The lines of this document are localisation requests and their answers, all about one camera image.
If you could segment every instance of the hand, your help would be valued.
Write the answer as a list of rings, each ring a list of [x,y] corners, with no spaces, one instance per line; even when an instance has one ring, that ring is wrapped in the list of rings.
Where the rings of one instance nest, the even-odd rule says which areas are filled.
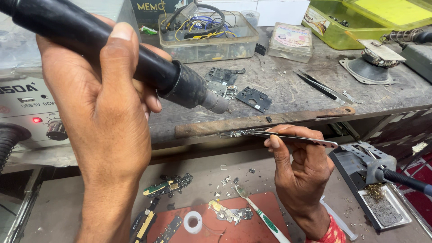
[[[323,139],[319,131],[294,125],[278,125],[267,131]],[[327,210],[319,201],[333,172],[333,161],[323,146],[293,143],[288,144],[292,148],[291,164],[288,148],[278,136],[271,135],[264,145],[274,153],[274,180],[279,199],[307,238],[320,239],[330,225]]]
[[[127,236],[138,181],[151,157],[147,120],[150,111],[162,109],[155,90],[133,80],[138,63],[133,28],[97,17],[114,27],[100,52],[100,70],[81,55],[37,36],[44,80],[84,180],[81,234],[97,233],[87,242]],[[147,47],[171,61],[168,53]]]

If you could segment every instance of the black headphone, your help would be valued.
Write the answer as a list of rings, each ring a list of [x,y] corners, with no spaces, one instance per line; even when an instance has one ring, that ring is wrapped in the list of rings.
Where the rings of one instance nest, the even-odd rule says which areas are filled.
[[[220,15],[220,18],[222,20],[220,21],[219,24],[217,24],[216,26],[214,26],[210,29],[205,29],[205,30],[202,30],[200,32],[194,32],[194,33],[188,32],[184,35],[184,38],[189,39],[189,38],[193,38],[194,36],[197,36],[197,35],[208,35],[210,33],[220,32],[220,30],[223,28],[223,24],[225,23],[225,15],[222,13],[222,11],[220,11],[218,8],[215,8],[215,7],[207,5],[207,4],[202,4],[202,3],[197,3],[196,6],[199,8],[206,8],[206,9],[210,9],[210,10],[215,11],[216,13],[218,13]],[[186,7],[187,7],[187,5],[177,9],[174,13],[172,13],[172,15],[169,17],[169,19],[167,19],[166,21],[164,21],[161,24],[159,29],[162,32],[162,34],[165,34],[166,32],[168,32],[168,25],[172,24],[172,22],[177,17],[177,15],[179,15],[180,12],[183,9],[185,9]]]

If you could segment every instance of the toothbrush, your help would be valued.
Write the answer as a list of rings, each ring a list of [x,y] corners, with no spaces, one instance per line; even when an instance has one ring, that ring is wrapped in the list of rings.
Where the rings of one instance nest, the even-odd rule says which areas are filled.
[[[235,185],[235,189],[238,194],[248,201],[249,205],[257,212],[257,214],[262,218],[262,220],[266,223],[267,227],[276,237],[279,242],[282,243],[290,243],[290,241],[280,232],[280,230],[272,223],[272,221],[267,218],[267,216],[249,199],[248,193],[239,185]]]

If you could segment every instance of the metal tweezers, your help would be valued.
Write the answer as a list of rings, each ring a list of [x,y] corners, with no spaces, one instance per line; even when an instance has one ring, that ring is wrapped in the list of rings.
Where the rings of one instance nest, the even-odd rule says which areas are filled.
[[[307,137],[298,137],[293,135],[283,135],[279,134],[277,132],[270,132],[270,131],[247,131],[250,135],[255,135],[259,137],[265,137],[269,138],[270,135],[276,135],[282,139],[284,142],[289,143],[304,143],[304,144],[314,144],[314,145],[321,145],[328,148],[337,148],[339,145],[335,142],[325,141],[325,140],[319,140],[319,139],[313,139],[313,138],[307,138]]]
[[[338,92],[334,91],[333,89],[329,88],[327,85],[321,83],[320,81],[317,81],[313,77],[309,76],[308,74],[298,70],[299,73],[303,74],[300,75],[296,72],[297,76],[306,83],[308,83],[310,86],[314,87],[316,90],[320,91],[321,93],[327,95],[328,97],[334,99],[336,102],[338,102],[341,105],[345,105],[345,102],[348,104],[354,104],[354,102],[350,99],[348,99],[346,96],[339,94]]]

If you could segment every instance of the usb port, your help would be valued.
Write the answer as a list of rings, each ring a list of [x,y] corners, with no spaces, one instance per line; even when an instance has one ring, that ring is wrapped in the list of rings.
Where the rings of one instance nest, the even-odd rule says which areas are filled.
[[[21,101],[21,103],[35,101],[35,99],[33,97],[18,98],[18,100]]]

